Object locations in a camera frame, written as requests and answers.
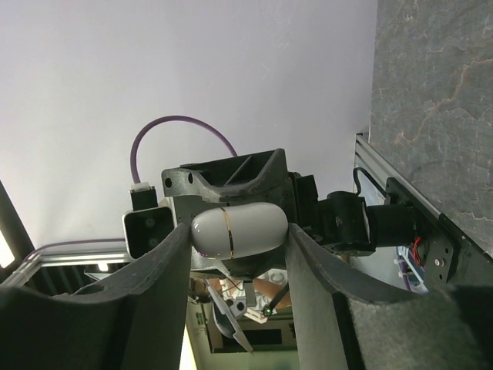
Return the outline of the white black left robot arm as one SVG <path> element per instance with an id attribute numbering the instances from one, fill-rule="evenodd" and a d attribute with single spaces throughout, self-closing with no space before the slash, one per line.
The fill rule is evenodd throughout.
<path id="1" fill-rule="evenodd" d="M 370 255 L 418 234 L 418 212 L 405 203 L 370 206 L 338 191 L 319 200 L 314 177 L 287 169 L 282 149 L 182 165 L 162 172 L 164 194 L 178 220 L 218 206 L 274 204 L 319 245 L 336 254 Z"/>

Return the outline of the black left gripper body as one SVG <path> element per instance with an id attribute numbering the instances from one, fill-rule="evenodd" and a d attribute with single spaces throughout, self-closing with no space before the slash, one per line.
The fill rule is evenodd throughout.
<path id="1" fill-rule="evenodd" d="M 290 223 L 310 227 L 318 201 L 314 176 L 290 172 L 283 149 L 182 165 L 163 170 L 161 178 L 179 224 L 219 206 L 267 202 Z"/>

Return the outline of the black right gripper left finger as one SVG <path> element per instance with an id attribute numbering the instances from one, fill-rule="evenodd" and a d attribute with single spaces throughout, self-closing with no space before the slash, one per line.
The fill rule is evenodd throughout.
<path id="1" fill-rule="evenodd" d="M 180 224 L 157 247 L 74 294 L 1 286 L 3 369 L 177 369 L 191 243 Z"/>

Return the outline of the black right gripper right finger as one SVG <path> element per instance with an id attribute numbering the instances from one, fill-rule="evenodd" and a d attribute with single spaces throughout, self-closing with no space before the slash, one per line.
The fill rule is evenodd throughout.
<path id="1" fill-rule="evenodd" d="M 291 224 L 287 273 L 303 369 L 490 369 L 492 289 L 415 294 L 344 263 Z"/>

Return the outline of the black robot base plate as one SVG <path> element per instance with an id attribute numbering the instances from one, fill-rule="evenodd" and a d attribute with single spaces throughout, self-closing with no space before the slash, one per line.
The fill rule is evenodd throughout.
<path id="1" fill-rule="evenodd" d="M 397 214 L 396 245 L 415 279 L 430 291 L 447 285 L 492 286 L 492 257 L 444 214 L 435 214 L 397 179 L 386 183 L 385 203 Z"/>

